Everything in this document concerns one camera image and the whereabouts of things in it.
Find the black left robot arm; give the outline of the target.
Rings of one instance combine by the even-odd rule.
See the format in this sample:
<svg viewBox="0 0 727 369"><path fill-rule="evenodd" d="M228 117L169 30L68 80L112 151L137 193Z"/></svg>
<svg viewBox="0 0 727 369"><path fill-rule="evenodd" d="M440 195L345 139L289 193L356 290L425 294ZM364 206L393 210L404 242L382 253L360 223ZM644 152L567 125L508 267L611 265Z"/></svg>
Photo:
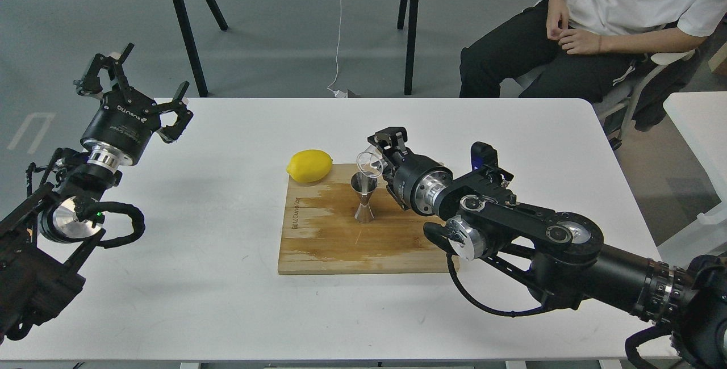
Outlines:
<svg viewBox="0 0 727 369"><path fill-rule="evenodd" d="M27 197L2 220L2 339L25 338L55 319L83 289L81 266L96 248L118 248L140 239L145 217L127 203L102 201L119 185L123 166L137 165L153 134L170 144L193 118L181 83L170 102L159 103L129 84L119 55L97 54L74 82L79 95L99 100L81 136L83 151L58 148L44 166L29 164Z"/></svg>

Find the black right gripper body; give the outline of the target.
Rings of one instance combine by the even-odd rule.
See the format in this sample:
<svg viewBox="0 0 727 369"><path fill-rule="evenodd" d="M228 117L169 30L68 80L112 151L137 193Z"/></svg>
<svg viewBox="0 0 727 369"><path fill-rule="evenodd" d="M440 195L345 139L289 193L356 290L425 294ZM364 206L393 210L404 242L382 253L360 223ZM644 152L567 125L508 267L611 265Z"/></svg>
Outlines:
<svg viewBox="0 0 727 369"><path fill-rule="evenodd" d="M412 209L420 216L434 215L434 201L452 184L452 171L410 150L387 153L384 161L387 163L384 171L386 188L397 205L403 211Z"/></svg>

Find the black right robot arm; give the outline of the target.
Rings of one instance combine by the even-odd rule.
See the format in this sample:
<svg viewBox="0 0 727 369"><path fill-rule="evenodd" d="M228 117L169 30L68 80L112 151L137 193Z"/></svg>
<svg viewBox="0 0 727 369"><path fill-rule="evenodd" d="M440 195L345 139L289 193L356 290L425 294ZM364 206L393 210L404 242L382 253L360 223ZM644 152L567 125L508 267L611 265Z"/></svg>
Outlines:
<svg viewBox="0 0 727 369"><path fill-rule="evenodd" d="M594 299L653 323L625 341L635 367L651 367L638 348L663 336L692 367L725 367L724 258L700 255L683 269L606 245L601 229L585 216L517 201L508 188L512 173L499 167L491 145L474 143L471 172L453 178L449 168L408 149L407 139L405 128L389 127L367 140L402 209L444 221L425 223L423 231L446 253L452 281L472 305L492 315L525 317L575 310ZM481 304L459 280L455 255L483 260L523 284L538 307L500 311Z"/></svg>

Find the person's right hand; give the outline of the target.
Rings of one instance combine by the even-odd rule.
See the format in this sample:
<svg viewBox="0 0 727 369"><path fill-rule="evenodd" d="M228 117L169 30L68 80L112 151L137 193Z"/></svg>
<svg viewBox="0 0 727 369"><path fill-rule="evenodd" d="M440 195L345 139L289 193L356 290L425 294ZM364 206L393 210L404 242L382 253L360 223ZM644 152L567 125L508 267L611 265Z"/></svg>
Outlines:
<svg viewBox="0 0 727 369"><path fill-rule="evenodd" d="M566 0L548 0L546 34L548 40L560 40L569 28L569 8Z"/></svg>

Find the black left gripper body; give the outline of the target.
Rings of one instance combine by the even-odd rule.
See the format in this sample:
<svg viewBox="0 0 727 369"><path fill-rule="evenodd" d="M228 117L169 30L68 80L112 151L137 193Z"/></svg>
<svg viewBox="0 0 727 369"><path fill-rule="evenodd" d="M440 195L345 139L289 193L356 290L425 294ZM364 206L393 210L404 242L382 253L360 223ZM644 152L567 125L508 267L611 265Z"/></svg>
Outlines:
<svg viewBox="0 0 727 369"><path fill-rule="evenodd" d="M96 145L109 145L122 153L123 166L137 165L152 133L161 125L157 115L144 113L154 103L137 90L126 97L121 90L104 93L99 110L81 136L81 146L91 151Z"/></svg>

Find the person's left hand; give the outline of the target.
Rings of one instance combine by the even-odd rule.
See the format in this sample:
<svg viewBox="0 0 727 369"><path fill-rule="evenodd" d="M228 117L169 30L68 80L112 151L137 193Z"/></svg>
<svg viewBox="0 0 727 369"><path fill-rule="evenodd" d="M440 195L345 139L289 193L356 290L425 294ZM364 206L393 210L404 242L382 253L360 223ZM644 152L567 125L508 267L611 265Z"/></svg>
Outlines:
<svg viewBox="0 0 727 369"><path fill-rule="evenodd" d="M581 30L581 28L567 28L558 36L558 45L568 55L598 55L602 51L602 35Z"/></svg>

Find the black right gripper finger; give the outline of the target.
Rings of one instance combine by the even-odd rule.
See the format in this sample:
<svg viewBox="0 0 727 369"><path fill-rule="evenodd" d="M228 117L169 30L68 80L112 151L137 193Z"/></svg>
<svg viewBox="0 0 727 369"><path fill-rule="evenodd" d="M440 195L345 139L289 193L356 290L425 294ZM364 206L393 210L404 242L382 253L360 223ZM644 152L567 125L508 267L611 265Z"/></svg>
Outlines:
<svg viewBox="0 0 727 369"><path fill-rule="evenodd" d="M387 127L367 138L369 144L382 157L389 157L395 153L410 154L411 150L405 146L407 140L407 129L405 127Z"/></svg>

